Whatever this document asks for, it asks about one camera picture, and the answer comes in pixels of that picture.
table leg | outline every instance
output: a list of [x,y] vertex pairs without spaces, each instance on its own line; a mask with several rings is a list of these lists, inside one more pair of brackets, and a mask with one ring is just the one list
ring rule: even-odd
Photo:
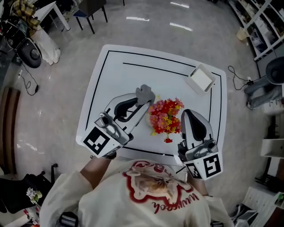
[[65,26],[65,28],[67,30],[70,30],[70,26],[67,23],[67,21],[65,20],[65,18],[63,17],[62,13],[60,12],[60,10],[58,9],[57,5],[55,4],[53,9],[55,10],[57,16],[59,17],[59,19],[62,21],[63,25]]

chair leg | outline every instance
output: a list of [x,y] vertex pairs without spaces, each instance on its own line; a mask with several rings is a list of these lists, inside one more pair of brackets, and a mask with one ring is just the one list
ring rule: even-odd
[[51,166],[51,184],[54,185],[55,183],[55,175],[54,175],[54,168],[57,168],[58,167],[58,164],[57,163],[54,163],[52,166]]
[[105,18],[106,18],[106,22],[107,22],[107,15],[106,15],[106,11],[105,11],[105,8],[104,8],[104,6],[102,7],[102,10],[103,10],[103,13],[104,13],[104,15],[105,15]]
[[81,23],[80,23],[80,21],[79,21],[79,18],[78,18],[78,17],[76,17],[76,20],[78,21],[78,24],[79,24],[79,26],[80,26],[81,30],[83,30],[82,25],[81,25]]
[[93,30],[93,27],[92,27],[92,25],[91,25],[91,23],[90,23],[89,18],[87,18],[87,21],[88,21],[88,23],[89,23],[89,26],[91,27],[91,30],[92,30],[93,34],[95,34],[95,32],[94,32],[94,30]]

artificial flower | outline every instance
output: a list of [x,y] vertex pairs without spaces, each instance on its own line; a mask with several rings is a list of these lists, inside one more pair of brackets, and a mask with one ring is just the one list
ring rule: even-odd
[[164,106],[164,101],[163,101],[163,100],[159,100],[159,101],[156,103],[156,109],[157,109],[157,110],[162,110],[162,109],[163,109],[163,106]]
[[163,129],[163,128],[165,128],[167,126],[167,122],[163,118],[159,118],[158,126]]
[[155,126],[158,123],[158,116],[157,115],[150,115],[150,123],[152,126]]
[[185,106],[183,105],[183,103],[181,102],[181,100],[179,100],[178,98],[176,98],[176,103],[178,106],[180,106],[181,108],[184,108]]
[[173,142],[173,140],[171,140],[171,139],[169,139],[169,138],[164,139],[164,141],[165,141],[166,143],[171,143],[171,142]]
[[171,143],[173,140],[169,139],[169,134],[181,132],[181,121],[176,118],[178,112],[184,108],[183,103],[178,98],[159,100],[153,104],[149,109],[150,123],[154,129],[152,136],[161,133],[167,133],[167,138],[164,139],[166,143]]

white sweatshirt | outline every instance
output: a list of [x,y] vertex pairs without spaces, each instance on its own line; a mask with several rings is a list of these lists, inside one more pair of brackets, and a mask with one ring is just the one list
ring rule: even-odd
[[44,200],[41,227],[54,227],[65,211],[82,227],[233,226],[221,199],[202,196],[168,167],[147,160],[122,164],[93,190],[79,173],[62,174]]

flower bouquet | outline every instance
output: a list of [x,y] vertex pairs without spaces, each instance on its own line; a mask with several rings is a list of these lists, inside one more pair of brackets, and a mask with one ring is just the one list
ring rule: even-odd
[[30,198],[32,204],[37,204],[39,199],[43,197],[40,191],[35,191],[32,188],[28,188],[27,196]]
[[167,133],[166,143],[171,143],[173,140],[169,138],[171,133],[181,132],[181,121],[176,118],[179,110],[184,108],[183,103],[176,98],[175,101],[170,98],[167,100],[159,100],[149,107],[148,114],[150,115],[149,121],[154,131],[152,136],[157,134]]

